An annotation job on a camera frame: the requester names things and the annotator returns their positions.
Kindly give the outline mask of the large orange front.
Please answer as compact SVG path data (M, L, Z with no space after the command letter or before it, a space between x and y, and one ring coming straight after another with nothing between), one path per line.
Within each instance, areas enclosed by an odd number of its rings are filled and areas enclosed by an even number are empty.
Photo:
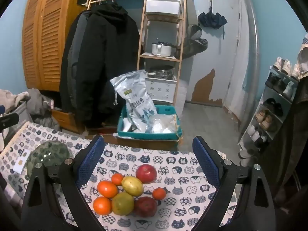
M108 215L112 212L111 200L106 197L97 197L93 202L93 209L99 215Z

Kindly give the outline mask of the large orange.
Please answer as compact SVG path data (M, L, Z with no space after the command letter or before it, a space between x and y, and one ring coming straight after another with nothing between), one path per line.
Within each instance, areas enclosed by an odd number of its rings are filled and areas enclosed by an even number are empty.
M118 187L108 180L100 181L97 185L97 190L101 195L109 199L114 198L119 193Z
M106 197L97 197L93 202L93 209L99 215L108 215L112 212L111 200Z

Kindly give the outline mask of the green pear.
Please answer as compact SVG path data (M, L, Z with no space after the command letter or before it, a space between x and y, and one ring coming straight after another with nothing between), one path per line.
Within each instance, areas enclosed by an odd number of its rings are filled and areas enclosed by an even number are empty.
M135 199L126 192L118 193L112 199L112 212L116 215L128 215L134 210Z

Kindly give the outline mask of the small tangerine back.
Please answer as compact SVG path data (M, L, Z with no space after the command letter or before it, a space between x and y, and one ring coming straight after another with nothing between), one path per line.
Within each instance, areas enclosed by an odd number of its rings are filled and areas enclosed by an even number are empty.
M111 177L111 182L115 184L116 186L122 185L122 180L124 179L124 176L120 173L115 173Z

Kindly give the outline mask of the small tangerine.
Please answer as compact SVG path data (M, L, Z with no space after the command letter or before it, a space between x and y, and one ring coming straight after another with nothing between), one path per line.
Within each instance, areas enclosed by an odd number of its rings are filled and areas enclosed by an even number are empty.
M161 187L157 187L153 192L152 192L152 197L155 200L163 200L166 197L167 193L166 191L161 188Z
M111 182L115 184L116 186L122 185L122 180L124 179L124 176L120 173L115 173L111 177Z

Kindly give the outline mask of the yellow pear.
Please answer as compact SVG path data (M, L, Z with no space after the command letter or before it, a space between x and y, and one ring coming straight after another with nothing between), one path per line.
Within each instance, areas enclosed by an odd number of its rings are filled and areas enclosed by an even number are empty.
M134 197L139 197L144 192L144 186L142 182L136 177L125 176L121 184L124 191Z

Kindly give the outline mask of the red apple front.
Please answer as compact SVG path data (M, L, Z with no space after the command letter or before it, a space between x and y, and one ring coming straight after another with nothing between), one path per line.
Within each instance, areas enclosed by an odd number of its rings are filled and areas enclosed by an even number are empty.
M142 218L154 217L157 212L157 202L151 197L141 197L135 201L134 212Z

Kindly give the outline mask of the red apple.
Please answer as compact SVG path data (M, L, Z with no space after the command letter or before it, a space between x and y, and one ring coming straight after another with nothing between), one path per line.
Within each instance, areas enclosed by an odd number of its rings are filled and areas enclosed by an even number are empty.
M157 202L151 197L141 197L135 201L134 212L142 218L154 217L157 212Z
M137 169L136 177L143 184L150 184L157 179L157 171L152 165L144 164Z

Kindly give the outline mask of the red apple back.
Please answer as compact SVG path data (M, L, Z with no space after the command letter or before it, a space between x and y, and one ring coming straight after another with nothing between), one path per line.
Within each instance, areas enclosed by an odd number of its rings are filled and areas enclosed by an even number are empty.
M152 165L144 164L137 169L136 177L143 184L150 184L157 179L157 171Z

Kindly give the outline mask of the pile of grey clothes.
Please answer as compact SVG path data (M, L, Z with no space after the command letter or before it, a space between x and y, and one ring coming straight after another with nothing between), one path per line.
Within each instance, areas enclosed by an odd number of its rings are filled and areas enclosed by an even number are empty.
M59 131L60 126L52 116L52 109L54 100L43 95L38 89L32 88L20 94L1 90L1 116L12 113L19 115L19 122L16 125L1 131L1 150L28 121Z

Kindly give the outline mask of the green glass bowl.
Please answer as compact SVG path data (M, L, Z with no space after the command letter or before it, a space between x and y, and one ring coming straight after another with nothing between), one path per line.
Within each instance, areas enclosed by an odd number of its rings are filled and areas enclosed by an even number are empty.
M27 176L31 177L37 163L45 166L60 165L70 158L67 146L60 141L46 141L31 152L26 162Z

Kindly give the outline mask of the wooden drawer box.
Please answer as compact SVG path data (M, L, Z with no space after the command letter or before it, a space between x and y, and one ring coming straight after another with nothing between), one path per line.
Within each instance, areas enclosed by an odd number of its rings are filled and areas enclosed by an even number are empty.
M51 110L52 116L59 123L60 127L69 130L74 133L82 134L84 127L78 123L75 119L75 115L72 113L65 113L61 110Z

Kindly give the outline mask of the grey shoe rack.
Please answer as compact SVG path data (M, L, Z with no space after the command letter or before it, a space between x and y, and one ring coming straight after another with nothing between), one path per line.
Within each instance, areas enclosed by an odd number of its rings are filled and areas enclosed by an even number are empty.
M239 141L241 166L255 164L274 140L289 113L298 83L296 78L270 67L260 101Z

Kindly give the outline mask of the grey hanging bag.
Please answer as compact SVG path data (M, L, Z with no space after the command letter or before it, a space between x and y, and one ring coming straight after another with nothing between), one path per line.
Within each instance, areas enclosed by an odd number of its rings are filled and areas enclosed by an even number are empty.
M190 58L207 50L208 41L201 38L202 33L203 30L198 25L188 27L186 38L184 39L182 59Z

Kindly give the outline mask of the white plastic drawer bin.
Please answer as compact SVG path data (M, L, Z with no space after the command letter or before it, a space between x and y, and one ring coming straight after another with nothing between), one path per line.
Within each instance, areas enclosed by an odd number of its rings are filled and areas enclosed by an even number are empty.
M178 17L181 0L146 0L147 14L162 14Z

